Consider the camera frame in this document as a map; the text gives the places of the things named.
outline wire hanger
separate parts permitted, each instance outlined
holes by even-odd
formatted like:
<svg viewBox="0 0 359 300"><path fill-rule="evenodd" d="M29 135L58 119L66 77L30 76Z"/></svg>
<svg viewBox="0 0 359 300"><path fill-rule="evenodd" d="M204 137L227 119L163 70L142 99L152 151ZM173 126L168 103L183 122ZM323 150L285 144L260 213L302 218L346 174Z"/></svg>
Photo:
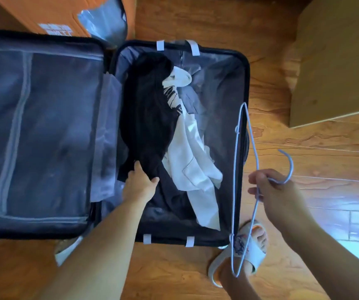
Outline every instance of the wire hanger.
<svg viewBox="0 0 359 300"><path fill-rule="evenodd" d="M247 109L247 104L246 102L243 102L241 107L239 108L239 116L238 116L238 125L235 127L235 133L236 133L236 140L235 140L235 155L234 155L234 159L233 159L233 185L232 185L232 225L231 225L231 235L229 236L229 241L230 241L230 245L231 245L231 269L232 269L232 275L234 275L236 278L239 276L240 272L241 272L241 268L243 265L243 261L245 260L245 256L246 256L246 251L247 251L247 247L249 245L249 241L250 241L250 237L252 234L252 229L253 229L253 225L254 225L254 221L255 221L255 217L256 217L256 212L257 212L257 207L259 204L259 198L260 198L260 191L259 188L257 187L257 191L256 191L256 203L253 209L253 213L252 213L252 219L250 220L250 229L249 229L249 233L247 234L247 241L246 241L246 245L245 248L243 249L243 254L242 254L242 259L241 259L241 263L239 265L239 269L238 271L235 273L234 268L233 268L233 246L234 246L234 226L235 226L235 173L236 173L236 155L237 155L237 148L238 148L238 138L239 138L239 126L241 124L241 117L242 117L242 109L245 108L246 111L246 118L247 118L247 126L249 128L249 135L250 135L250 141L252 143L252 147L253 147L253 151L254 151L254 155L256 158L256 170L259 170L259 156L257 155L257 150L256 150L256 144L254 142L254 138L253 138L253 131L252 131L252 127L250 124L250 117L249 117L249 111ZM285 178L284 181L277 181L273 178L268 178L269 181L276 183L276 184L285 184L286 182L288 182L292 176L293 173L293 161L292 161L292 157L284 152L283 150L278 150L279 152L281 152L282 154L284 154L285 156L287 156L288 160L289 160L289 173L287 175L287 177Z"/></svg>

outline suitcase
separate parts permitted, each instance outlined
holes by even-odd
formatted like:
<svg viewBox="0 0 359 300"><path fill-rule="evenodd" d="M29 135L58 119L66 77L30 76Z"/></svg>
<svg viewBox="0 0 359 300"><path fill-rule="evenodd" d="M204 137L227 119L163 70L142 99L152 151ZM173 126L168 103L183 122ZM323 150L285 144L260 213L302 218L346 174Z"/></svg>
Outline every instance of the suitcase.
<svg viewBox="0 0 359 300"><path fill-rule="evenodd" d="M192 75L189 88L179 91L196 94L184 104L197 116L223 173L215 190L221 231L146 208L136 241L185 245L191 237L197 246L229 243L235 127L249 96L244 55L193 41L133 40L112 52L92 38L11 31L0 31L0 238L78 237L121 203L124 184L116 177L127 154L118 129L122 84L131 63L156 50ZM245 116L239 130L235 231L249 149Z"/></svg>

